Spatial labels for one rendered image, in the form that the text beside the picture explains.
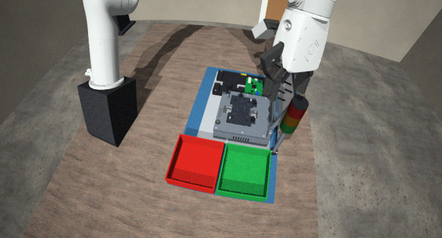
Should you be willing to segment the green circuit board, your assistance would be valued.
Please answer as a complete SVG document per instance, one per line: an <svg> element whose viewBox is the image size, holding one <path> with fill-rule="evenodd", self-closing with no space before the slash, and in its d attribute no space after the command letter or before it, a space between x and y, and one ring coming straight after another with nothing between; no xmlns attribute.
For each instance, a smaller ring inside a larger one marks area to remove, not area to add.
<svg viewBox="0 0 442 238"><path fill-rule="evenodd" d="M262 97L263 80L247 77L245 84L245 93Z"/></svg>

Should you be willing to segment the green bin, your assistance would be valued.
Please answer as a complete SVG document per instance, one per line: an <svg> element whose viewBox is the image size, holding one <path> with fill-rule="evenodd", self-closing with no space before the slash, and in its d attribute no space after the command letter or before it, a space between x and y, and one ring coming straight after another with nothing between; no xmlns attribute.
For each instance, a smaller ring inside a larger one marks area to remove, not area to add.
<svg viewBox="0 0 442 238"><path fill-rule="evenodd" d="M266 201L270 166L271 150L226 143L216 195Z"/></svg>

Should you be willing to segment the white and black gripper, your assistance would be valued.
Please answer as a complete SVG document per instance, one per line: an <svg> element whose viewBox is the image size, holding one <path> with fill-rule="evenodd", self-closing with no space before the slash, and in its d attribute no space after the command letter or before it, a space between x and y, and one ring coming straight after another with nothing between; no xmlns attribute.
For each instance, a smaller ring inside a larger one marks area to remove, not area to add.
<svg viewBox="0 0 442 238"><path fill-rule="evenodd" d="M306 92L310 77L319 67L329 25L328 18L287 6L273 47L259 57L266 75L262 94L271 102L276 100L281 85L279 80L286 71L297 73L293 88L301 94ZM280 68L277 73L276 67Z"/></svg>

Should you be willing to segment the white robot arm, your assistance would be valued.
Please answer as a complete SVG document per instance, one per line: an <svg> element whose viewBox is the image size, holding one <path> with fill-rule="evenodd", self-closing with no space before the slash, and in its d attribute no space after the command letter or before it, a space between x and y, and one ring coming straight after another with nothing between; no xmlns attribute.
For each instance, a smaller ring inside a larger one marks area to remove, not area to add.
<svg viewBox="0 0 442 238"><path fill-rule="evenodd" d="M288 7L330 19L336 0L288 0ZM133 13L139 0L83 0L87 18L91 69L89 86L105 90L124 82L119 73L118 28L112 16ZM255 39L276 35L279 21L263 19L252 30ZM89 73L90 72L90 73Z"/></svg>

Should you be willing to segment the red bin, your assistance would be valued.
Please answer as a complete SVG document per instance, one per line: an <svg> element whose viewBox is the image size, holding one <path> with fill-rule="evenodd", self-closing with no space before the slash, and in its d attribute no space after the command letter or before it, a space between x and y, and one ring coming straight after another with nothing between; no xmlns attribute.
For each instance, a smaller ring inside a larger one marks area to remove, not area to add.
<svg viewBox="0 0 442 238"><path fill-rule="evenodd" d="M214 194L223 150L224 142L179 134L165 180Z"/></svg>

